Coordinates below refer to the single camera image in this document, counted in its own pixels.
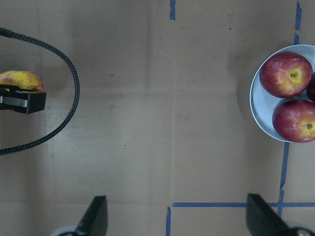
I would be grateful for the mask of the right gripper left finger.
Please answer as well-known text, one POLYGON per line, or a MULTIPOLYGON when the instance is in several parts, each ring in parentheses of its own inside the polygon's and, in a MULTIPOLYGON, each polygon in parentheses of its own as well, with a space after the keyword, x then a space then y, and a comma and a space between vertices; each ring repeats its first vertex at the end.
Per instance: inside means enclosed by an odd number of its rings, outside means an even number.
POLYGON ((54 236, 105 236, 108 230, 107 198, 95 196, 76 226, 61 227, 54 236))

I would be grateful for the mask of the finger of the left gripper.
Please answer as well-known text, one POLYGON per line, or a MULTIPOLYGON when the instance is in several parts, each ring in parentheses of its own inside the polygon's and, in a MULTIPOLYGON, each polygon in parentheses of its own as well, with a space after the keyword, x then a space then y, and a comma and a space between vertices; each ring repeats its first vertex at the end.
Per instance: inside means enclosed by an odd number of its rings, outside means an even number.
POLYGON ((14 85, 0 86, 0 109, 31 114, 45 109, 46 92, 22 89, 14 85))

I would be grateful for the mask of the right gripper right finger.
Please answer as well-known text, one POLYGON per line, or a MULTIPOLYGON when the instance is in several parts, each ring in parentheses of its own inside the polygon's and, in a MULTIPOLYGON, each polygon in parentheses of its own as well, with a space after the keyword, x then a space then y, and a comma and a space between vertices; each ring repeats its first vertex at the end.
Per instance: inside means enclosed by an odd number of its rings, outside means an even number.
POLYGON ((289 227, 258 194, 247 195, 246 226, 252 236, 313 236, 303 227, 289 227))

